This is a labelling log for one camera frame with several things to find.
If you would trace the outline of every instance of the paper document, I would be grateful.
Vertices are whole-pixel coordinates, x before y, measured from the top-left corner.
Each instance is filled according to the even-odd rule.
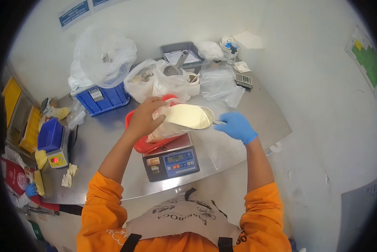
[[[189,51],[189,50],[182,50],[182,51],[174,51],[174,52],[166,52],[165,53],[165,57],[166,59],[169,61],[169,63],[173,64],[173,65],[176,65],[177,61],[179,60],[180,58],[180,55],[182,54],[182,52],[189,52],[189,55],[187,56],[186,58],[186,61],[184,62],[184,64],[186,63],[194,63],[194,62],[199,62],[200,60],[198,58],[196,58],[196,56],[194,56],[194,54]]]

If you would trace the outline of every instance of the white powder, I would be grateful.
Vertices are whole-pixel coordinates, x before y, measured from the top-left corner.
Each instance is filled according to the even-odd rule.
[[[166,122],[192,129],[204,129],[212,124],[202,108],[189,104],[177,104],[166,109]]]

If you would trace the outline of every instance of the gray plastic tray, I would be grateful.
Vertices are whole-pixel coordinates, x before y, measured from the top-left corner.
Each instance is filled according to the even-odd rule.
[[[165,53],[170,53],[174,51],[180,51],[180,50],[188,50],[191,51],[197,58],[199,58],[201,61],[199,62],[194,62],[194,63],[186,63],[183,64],[182,68],[183,69],[190,69],[190,68],[196,68],[196,72],[200,70],[200,67],[202,66],[204,59],[201,58],[198,55],[198,49],[194,45],[193,42],[188,41],[188,42],[181,42],[181,43],[173,43],[170,45],[164,45],[160,47],[161,53],[162,53],[162,58],[167,61],[167,58],[165,57]]]

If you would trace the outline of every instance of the crumpled glove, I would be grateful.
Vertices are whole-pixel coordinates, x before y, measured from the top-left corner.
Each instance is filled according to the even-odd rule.
[[[37,192],[36,183],[33,182],[33,183],[31,183],[31,184],[28,184],[28,185],[26,186],[25,193],[26,193],[26,195],[29,196],[29,197],[32,197],[32,196],[37,195],[38,192]]]
[[[239,112],[222,114],[219,119],[226,122],[226,124],[217,124],[214,129],[225,132],[231,138],[241,140],[244,145],[247,145],[258,136],[246,117]]]

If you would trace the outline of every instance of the blue digital scale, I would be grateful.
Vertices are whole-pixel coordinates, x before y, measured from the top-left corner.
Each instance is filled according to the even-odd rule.
[[[150,153],[142,154],[150,182],[200,171],[190,132]]]

